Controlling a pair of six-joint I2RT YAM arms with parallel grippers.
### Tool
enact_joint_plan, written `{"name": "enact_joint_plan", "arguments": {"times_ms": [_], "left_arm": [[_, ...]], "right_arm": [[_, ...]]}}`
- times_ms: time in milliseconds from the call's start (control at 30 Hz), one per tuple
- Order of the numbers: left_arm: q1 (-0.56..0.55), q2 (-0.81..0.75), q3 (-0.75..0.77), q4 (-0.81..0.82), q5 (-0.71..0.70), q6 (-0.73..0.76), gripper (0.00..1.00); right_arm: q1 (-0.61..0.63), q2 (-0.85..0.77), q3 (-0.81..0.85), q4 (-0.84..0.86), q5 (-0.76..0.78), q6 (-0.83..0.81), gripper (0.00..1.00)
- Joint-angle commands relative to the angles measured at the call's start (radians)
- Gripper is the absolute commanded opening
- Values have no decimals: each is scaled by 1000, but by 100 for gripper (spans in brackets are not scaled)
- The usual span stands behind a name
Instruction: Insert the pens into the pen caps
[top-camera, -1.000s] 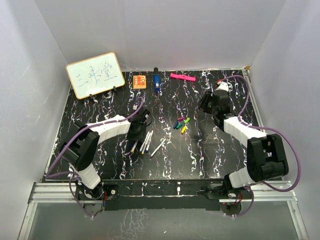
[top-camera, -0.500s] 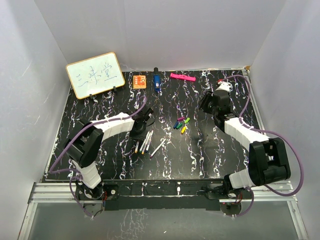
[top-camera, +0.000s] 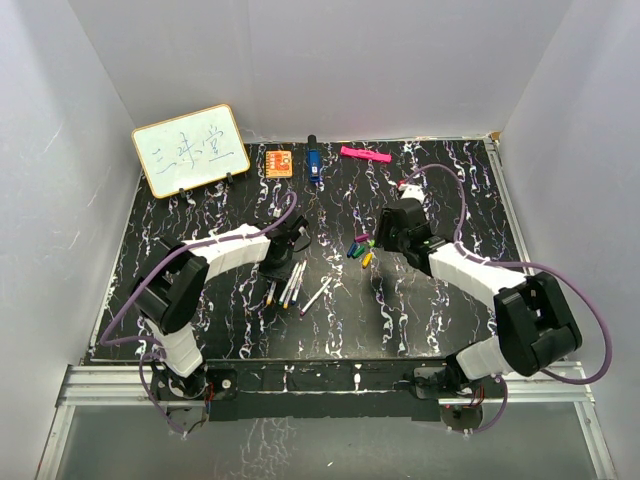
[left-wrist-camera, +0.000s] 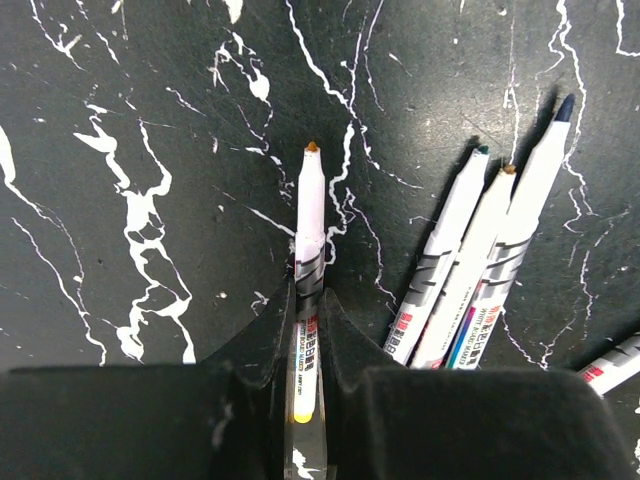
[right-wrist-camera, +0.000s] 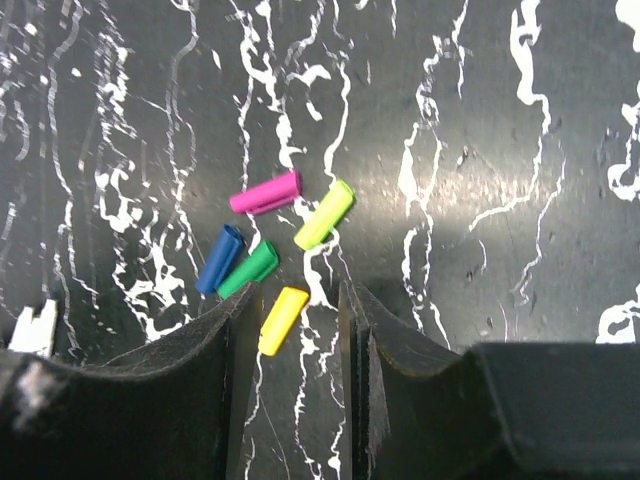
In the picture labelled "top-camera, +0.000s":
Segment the yellow pen cap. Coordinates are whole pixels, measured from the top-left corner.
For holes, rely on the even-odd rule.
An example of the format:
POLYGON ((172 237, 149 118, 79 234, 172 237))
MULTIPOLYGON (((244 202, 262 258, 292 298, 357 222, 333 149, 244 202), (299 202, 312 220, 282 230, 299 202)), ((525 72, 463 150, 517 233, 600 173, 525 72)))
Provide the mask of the yellow pen cap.
POLYGON ((361 266, 363 269, 366 269, 370 265, 372 258, 373 258, 372 252, 369 252, 365 255, 361 263, 361 266))

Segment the white pen yellow tip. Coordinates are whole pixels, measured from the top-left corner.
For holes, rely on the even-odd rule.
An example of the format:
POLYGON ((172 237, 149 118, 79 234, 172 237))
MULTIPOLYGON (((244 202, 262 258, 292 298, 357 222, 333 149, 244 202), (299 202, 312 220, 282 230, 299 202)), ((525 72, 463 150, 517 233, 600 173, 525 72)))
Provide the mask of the white pen yellow tip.
POLYGON ((269 286, 269 289, 268 289, 268 293, 267 293, 267 297, 266 297, 266 301, 265 301, 265 305, 266 306, 269 306, 269 305, 272 304, 276 288, 277 288, 277 281, 274 280, 274 281, 271 282, 271 284, 269 286))

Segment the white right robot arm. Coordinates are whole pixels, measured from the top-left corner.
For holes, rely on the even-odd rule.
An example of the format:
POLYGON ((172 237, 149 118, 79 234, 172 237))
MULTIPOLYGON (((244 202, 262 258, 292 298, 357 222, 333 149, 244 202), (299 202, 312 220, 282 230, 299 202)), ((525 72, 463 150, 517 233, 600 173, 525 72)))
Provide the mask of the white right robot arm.
POLYGON ((496 318, 496 335, 450 355, 438 381, 466 397, 492 375, 530 377, 582 346, 582 335, 558 281, 476 262, 434 235, 421 204, 400 199, 382 209, 375 245, 402 254, 425 275, 483 303, 496 318))

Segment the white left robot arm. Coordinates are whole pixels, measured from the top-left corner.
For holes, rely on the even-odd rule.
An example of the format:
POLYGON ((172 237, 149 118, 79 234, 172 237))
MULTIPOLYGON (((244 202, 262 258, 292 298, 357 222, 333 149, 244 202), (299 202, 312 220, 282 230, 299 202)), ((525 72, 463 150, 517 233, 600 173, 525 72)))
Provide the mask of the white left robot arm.
POLYGON ((295 244, 308 227, 308 220, 294 213, 282 223, 243 224, 202 240, 161 241, 136 279, 131 299, 159 341, 162 361, 173 373, 171 385, 182 397, 197 398, 207 383, 191 326, 207 282, 254 264, 267 279, 287 281, 295 244))

